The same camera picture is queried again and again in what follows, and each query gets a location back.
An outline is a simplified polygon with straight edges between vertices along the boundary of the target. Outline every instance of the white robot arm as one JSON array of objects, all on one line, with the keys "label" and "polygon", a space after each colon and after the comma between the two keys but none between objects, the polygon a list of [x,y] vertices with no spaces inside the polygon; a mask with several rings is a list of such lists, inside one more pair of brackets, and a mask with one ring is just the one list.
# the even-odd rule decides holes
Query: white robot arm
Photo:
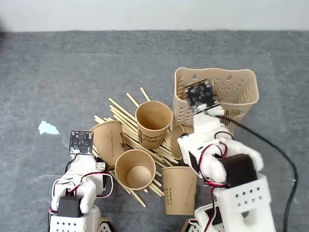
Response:
[{"label": "white robot arm", "polygon": [[[93,132],[72,131],[70,154],[74,158],[66,173],[52,187],[49,213],[50,232],[112,231],[108,222],[100,221],[100,210],[94,205],[96,198],[106,198],[112,193],[112,176],[105,172],[105,163],[92,155]],[[111,179],[111,190],[105,190],[106,178]]]},{"label": "white robot arm", "polygon": [[274,232],[267,179],[259,173],[264,166],[261,154],[233,140],[215,117],[224,111],[207,81],[188,87],[186,95],[195,131],[178,143],[184,162],[212,186],[213,198],[212,204],[195,211],[196,231]]}]

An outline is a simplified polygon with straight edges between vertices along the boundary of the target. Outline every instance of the tipped-over paper cup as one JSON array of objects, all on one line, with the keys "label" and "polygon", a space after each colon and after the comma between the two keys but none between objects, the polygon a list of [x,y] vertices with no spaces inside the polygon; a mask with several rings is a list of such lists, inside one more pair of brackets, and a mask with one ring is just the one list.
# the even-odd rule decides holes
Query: tipped-over paper cup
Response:
[{"label": "tipped-over paper cup", "polygon": [[158,148],[172,123],[170,108],[158,101],[147,101],[137,108],[135,117],[140,145],[147,149]]},{"label": "tipped-over paper cup", "polygon": [[167,215],[193,215],[197,175],[190,167],[162,168],[165,212]]},{"label": "tipped-over paper cup", "polygon": [[172,155],[175,159],[181,160],[182,158],[182,152],[180,150],[177,139],[185,133],[192,134],[193,132],[194,132],[193,127],[183,125],[174,126],[170,139],[170,150],[172,151]]},{"label": "tipped-over paper cup", "polygon": [[115,165],[119,156],[126,151],[121,122],[116,120],[103,122],[90,131],[94,132],[93,144],[100,158],[109,166]]},{"label": "tipped-over paper cup", "polygon": [[142,150],[126,151],[115,164],[115,174],[123,187],[144,190],[155,177],[154,159]]}]

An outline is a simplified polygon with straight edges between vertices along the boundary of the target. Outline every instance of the black wire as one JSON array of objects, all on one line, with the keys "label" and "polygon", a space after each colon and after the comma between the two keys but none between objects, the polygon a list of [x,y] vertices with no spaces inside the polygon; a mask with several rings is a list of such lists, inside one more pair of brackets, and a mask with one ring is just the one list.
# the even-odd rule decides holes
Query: black wire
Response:
[{"label": "black wire", "polygon": [[68,171],[68,169],[69,169],[69,165],[75,161],[76,157],[77,157],[77,154],[75,155],[74,159],[70,160],[70,161],[67,163],[66,169],[65,169],[65,171],[64,171],[64,174],[67,173],[67,171]]},{"label": "black wire", "polygon": [[216,132],[216,133],[214,134],[214,138],[216,139],[216,135],[217,135],[217,134],[220,134],[220,133],[228,134],[229,136],[232,137],[233,140],[235,140],[235,136],[232,135],[230,132],[226,132],[226,131],[218,131],[218,132]]},{"label": "black wire", "polygon": [[48,212],[47,219],[48,219],[48,228],[47,228],[47,232],[49,232],[49,231],[50,231],[50,213],[49,213],[49,212]]},{"label": "black wire", "polygon": [[262,135],[259,135],[258,133],[254,132],[250,128],[242,125],[239,122],[234,121],[233,119],[231,119],[229,117],[226,117],[226,116],[216,116],[216,117],[219,118],[219,119],[224,119],[224,120],[228,120],[230,122],[233,122],[237,126],[243,128],[244,130],[246,130],[246,131],[250,132],[251,134],[255,135],[257,138],[259,138],[260,140],[264,141],[265,143],[267,143],[268,145],[270,145],[271,147],[273,147],[274,149],[279,151],[280,154],[291,165],[291,167],[293,169],[293,173],[294,173],[294,183],[293,183],[293,187],[292,187],[290,196],[289,196],[288,201],[286,203],[286,207],[285,207],[285,210],[284,210],[284,218],[283,218],[283,232],[287,232],[288,231],[288,220],[289,220],[290,207],[291,207],[291,203],[292,203],[292,200],[294,198],[294,195],[295,195],[295,192],[296,192],[296,189],[297,189],[297,184],[298,184],[298,172],[297,172],[297,168],[296,168],[295,164],[292,162],[292,160],[287,156],[287,154],[283,150],[281,150],[278,146],[274,145],[271,141],[269,141],[266,138],[264,138]]}]

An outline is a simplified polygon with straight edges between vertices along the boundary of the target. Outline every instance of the plastic basket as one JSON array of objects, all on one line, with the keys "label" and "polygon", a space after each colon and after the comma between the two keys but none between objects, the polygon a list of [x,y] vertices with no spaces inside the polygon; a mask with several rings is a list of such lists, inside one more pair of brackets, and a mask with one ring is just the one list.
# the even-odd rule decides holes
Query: plastic basket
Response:
[{"label": "plastic basket", "polygon": [[[193,125],[193,112],[185,100],[185,87],[206,80],[214,86],[225,115],[240,122],[250,108],[259,100],[255,73],[249,69],[225,70],[219,68],[188,69],[175,71],[175,91],[173,102],[173,125]],[[237,127],[223,120],[230,132]]]}]

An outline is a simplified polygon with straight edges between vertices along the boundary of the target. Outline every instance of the gray carpet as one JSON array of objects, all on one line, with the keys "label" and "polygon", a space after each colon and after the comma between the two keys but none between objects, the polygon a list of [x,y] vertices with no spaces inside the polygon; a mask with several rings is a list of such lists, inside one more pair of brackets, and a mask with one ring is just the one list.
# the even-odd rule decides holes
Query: gray carpet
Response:
[{"label": "gray carpet", "polygon": [[[180,66],[252,69],[260,101],[244,123],[274,141],[296,163],[300,181],[289,231],[309,227],[309,33],[243,31],[40,32],[0,35],[0,231],[41,232],[53,181],[70,159],[70,130],[88,130],[93,115],[112,116],[109,97],[134,112],[143,86],[153,100],[172,105]],[[42,134],[42,120],[60,135]],[[239,141],[262,153],[276,228],[292,186],[292,172],[273,149],[241,130]],[[188,217],[166,216],[163,198],[140,193],[139,203],[118,186],[97,200],[117,232],[179,231]],[[198,183],[196,207],[210,202]]]}]

